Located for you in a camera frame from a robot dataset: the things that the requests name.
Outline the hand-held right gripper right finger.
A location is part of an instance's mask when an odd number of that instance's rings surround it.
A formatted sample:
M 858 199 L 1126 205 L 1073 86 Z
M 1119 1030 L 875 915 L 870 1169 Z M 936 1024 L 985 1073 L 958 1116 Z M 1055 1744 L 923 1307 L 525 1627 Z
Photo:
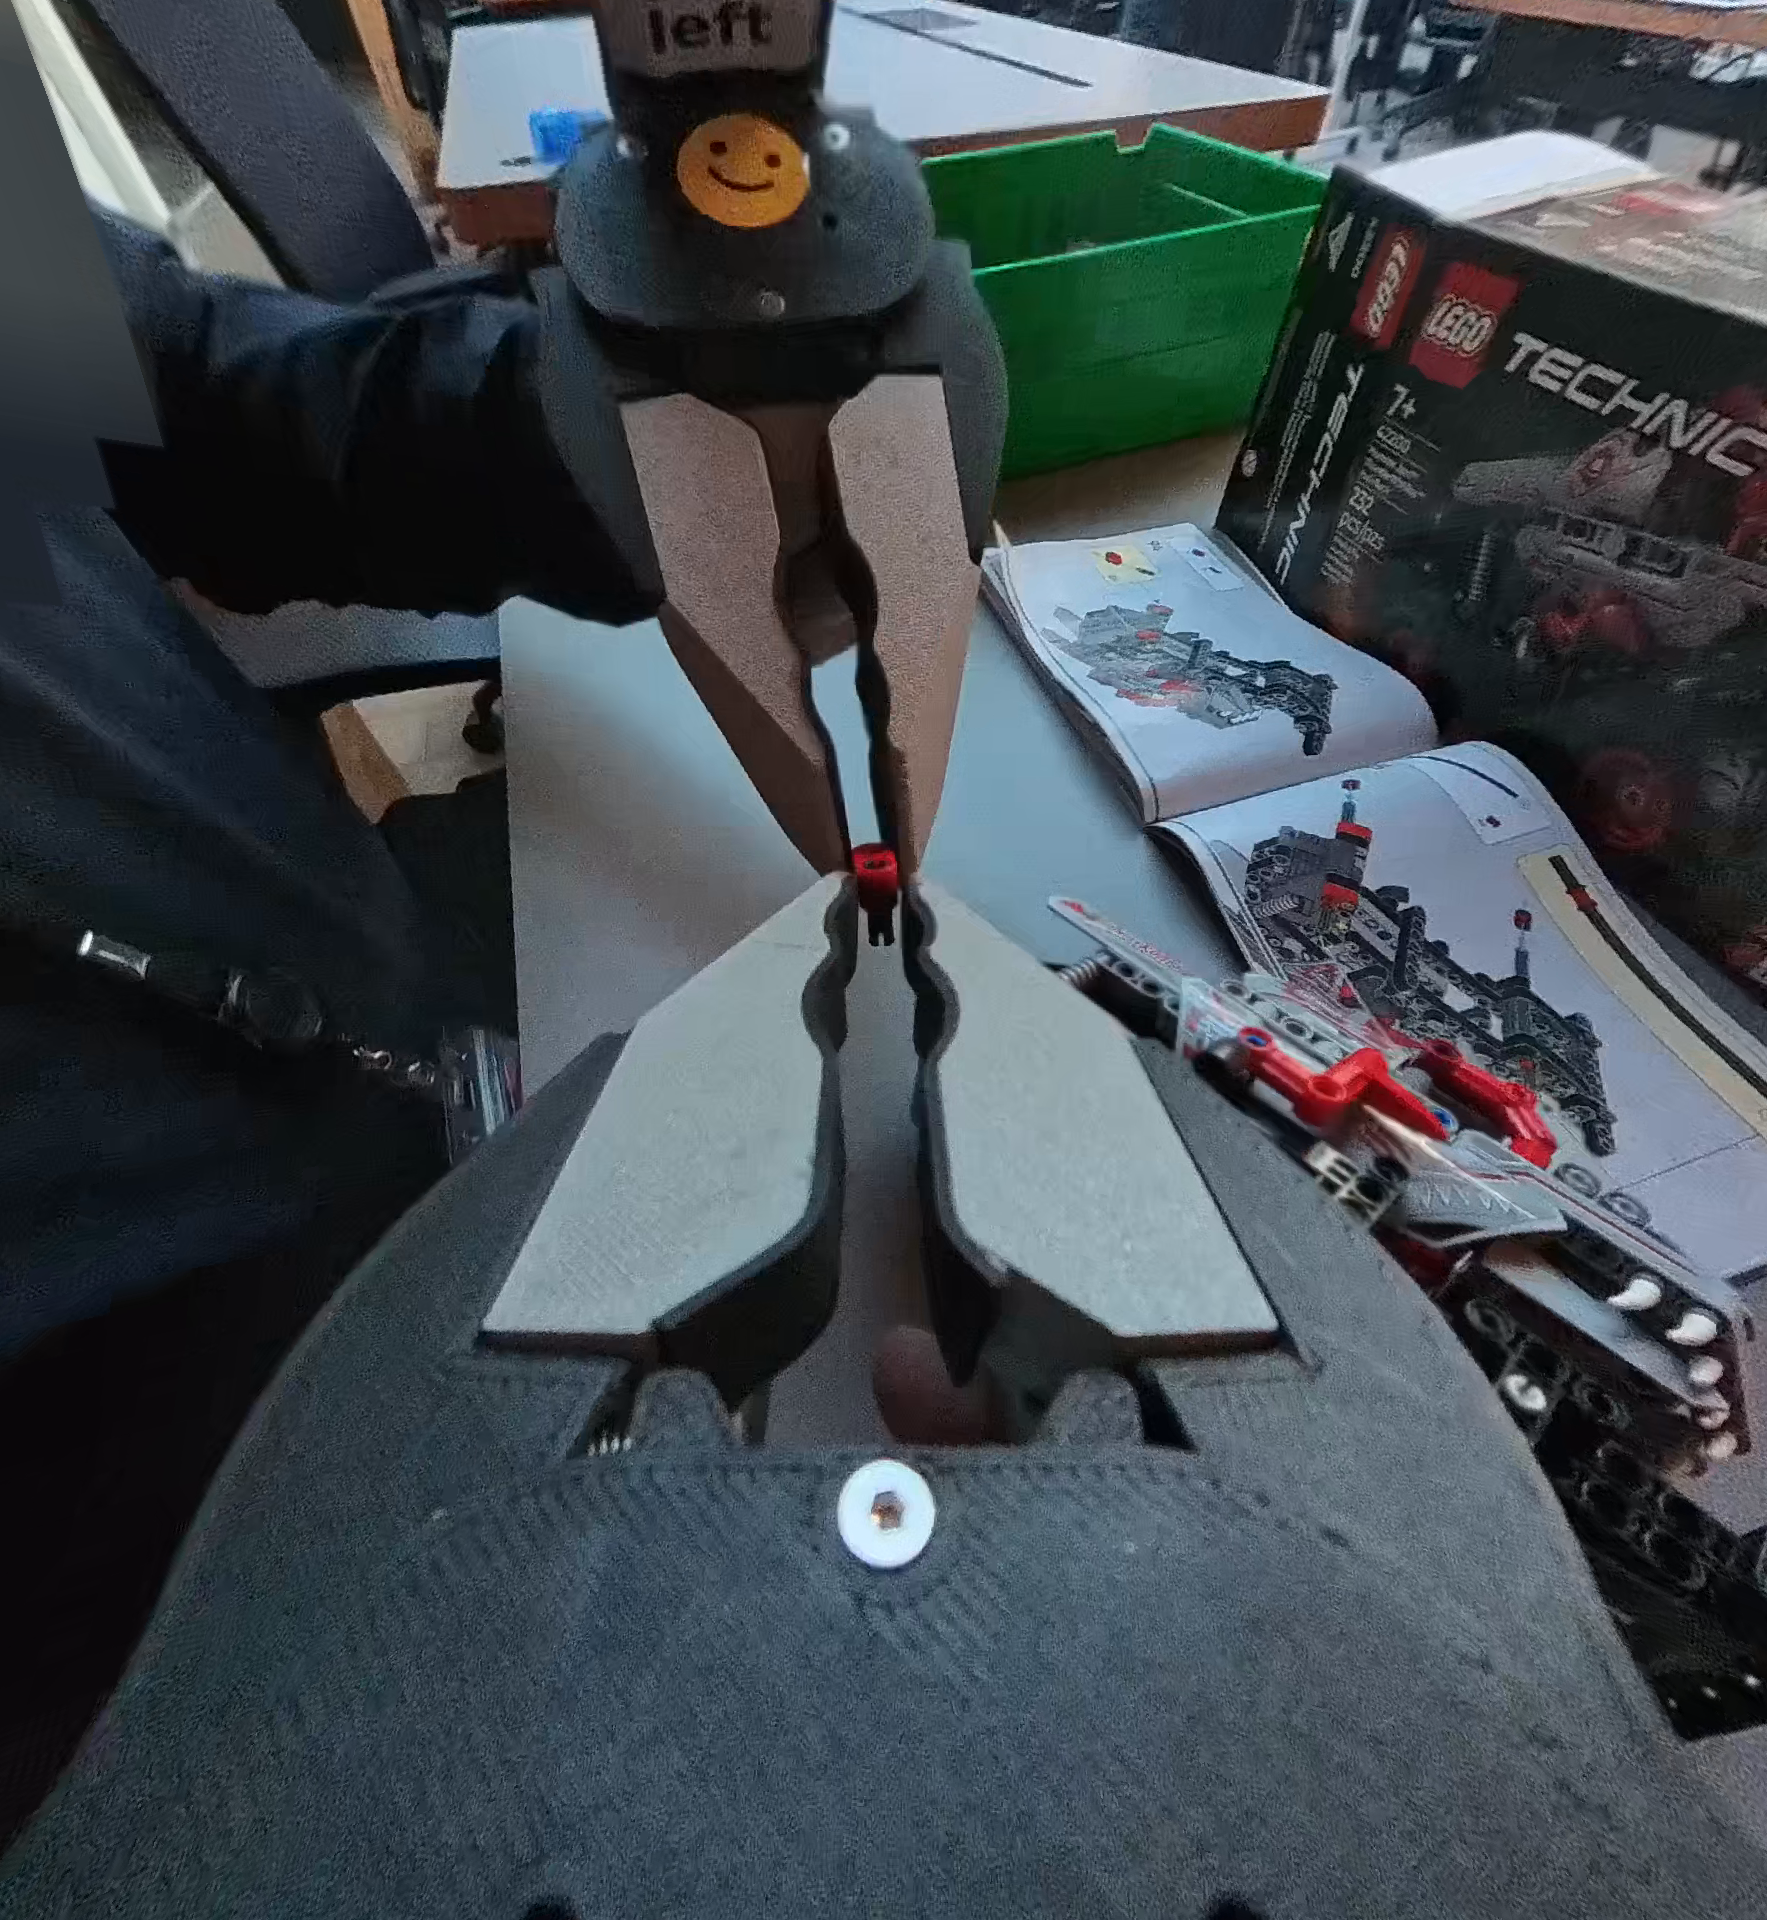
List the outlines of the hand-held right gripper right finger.
M 1136 1040 L 939 885 L 904 899 L 925 1297 L 954 1380 L 1257 1354 L 1281 1318 Z

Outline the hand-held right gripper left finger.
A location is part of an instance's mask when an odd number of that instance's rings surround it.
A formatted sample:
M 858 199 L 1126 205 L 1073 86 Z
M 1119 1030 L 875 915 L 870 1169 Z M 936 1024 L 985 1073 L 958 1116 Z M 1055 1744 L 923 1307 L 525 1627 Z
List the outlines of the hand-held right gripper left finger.
M 824 876 L 621 1038 L 483 1342 L 763 1396 L 841 1284 L 847 876 Z

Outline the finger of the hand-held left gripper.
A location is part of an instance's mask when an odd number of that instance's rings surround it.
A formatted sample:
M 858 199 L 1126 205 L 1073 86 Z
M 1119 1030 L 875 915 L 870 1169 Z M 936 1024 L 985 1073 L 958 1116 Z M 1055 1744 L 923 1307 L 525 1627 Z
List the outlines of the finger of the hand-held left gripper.
M 847 870 L 836 761 L 809 694 L 813 669 L 856 638 L 825 566 L 808 560 L 825 532 L 828 406 L 732 413 L 657 396 L 621 413 L 671 655 L 809 867 Z
M 981 566 L 933 373 L 885 373 L 828 423 L 835 524 L 858 586 L 856 686 L 877 826 L 917 870 L 965 694 Z

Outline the black grey lego truck model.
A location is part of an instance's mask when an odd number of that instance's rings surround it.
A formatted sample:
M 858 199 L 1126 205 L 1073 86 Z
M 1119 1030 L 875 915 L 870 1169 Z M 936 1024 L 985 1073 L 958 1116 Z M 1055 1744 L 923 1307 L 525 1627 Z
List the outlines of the black grey lego truck model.
M 1537 1457 L 1674 1731 L 1767 1726 L 1767 1526 L 1688 1481 L 1748 1453 L 1748 1312 L 1653 1228 L 1556 1170 L 1536 1089 L 1366 1018 L 1329 966 L 1209 981 L 1081 899 L 1061 967 L 1167 1043 L 1439 1307 Z

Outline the person's left forearm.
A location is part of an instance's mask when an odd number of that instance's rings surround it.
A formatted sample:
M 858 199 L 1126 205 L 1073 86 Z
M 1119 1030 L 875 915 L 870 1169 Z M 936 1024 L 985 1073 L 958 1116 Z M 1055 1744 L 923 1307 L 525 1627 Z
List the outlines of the person's left forearm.
M 655 608 L 544 423 L 537 302 L 333 302 L 197 272 L 146 227 L 93 218 L 160 444 L 105 442 L 111 502 L 46 516 L 66 601 L 145 606 L 142 625 L 166 620 L 169 581 L 246 615 Z

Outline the black toy set box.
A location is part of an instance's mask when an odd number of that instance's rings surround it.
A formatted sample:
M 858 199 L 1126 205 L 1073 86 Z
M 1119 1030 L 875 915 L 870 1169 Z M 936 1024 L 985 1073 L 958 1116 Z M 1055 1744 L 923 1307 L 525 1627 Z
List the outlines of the black toy set box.
M 1334 168 L 1219 529 L 1767 1003 L 1767 195 Z

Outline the person's right hand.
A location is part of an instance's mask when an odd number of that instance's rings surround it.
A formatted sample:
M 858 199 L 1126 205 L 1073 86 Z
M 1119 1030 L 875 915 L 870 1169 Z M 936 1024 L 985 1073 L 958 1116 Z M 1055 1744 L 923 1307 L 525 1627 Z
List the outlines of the person's right hand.
M 929 1327 L 896 1323 L 873 1353 L 873 1397 L 891 1439 L 910 1446 L 981 1446 L 1000 1415 L 981 1380 L 955 1383 Z

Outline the wooden edged table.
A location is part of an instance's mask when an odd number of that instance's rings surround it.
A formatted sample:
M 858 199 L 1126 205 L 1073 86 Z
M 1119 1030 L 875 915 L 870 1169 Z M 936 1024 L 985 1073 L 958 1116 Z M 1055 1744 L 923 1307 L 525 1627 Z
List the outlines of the wooden edged table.
M 841 3 L 828 99 L 870 109 L 920 156 L 1066 135 L 1139 145 L 1159 124 L 1250 151 L 1310 145 L 1329 91 L 1281 75 L 1084 35 L 969 3 Z M 519 12 L 452 35 L 440 137 L 440 204 L 477 248 L 553 231 L 541 109 L 610 113 L 595 16 Z

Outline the green plastic bin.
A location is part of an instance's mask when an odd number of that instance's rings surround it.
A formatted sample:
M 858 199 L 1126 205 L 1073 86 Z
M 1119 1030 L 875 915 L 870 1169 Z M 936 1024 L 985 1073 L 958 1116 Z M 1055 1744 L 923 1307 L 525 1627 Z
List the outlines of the green plastic bin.
M 1173 124 L 929 156 L 1009 373 L 1001 478 L 1239 428 L 1327 175 Z

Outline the open instruction booklet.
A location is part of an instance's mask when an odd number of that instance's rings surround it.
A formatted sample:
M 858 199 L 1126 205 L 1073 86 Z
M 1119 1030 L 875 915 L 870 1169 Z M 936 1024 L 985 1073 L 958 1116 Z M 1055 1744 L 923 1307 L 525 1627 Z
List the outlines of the open instruction booklet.
M 1725 1283 L 1767 1270 L 1767 1040 L 1522 757 L 1442 743 L 1408 679 L 1189 523 L 994 546 L 982 590 L 1245 970 L 1411 1082 L 1465 1057 L 1500 1141 Z

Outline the black office chair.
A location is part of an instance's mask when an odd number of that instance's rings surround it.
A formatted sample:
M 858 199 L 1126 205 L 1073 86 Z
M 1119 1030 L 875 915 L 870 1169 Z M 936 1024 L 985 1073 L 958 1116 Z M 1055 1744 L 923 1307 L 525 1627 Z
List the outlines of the black office chair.
M 413 195 L 279 3 L 82 3 L 82 13 L 241 216 L 276 289 L 395 305 L 444 291 L 529 294 L 510 254 L 440 260 Z M 283 712 L 477 684 L 463 742 L 480 752 L 506 743 L 499 608 L 222 612 L 219 644 Z

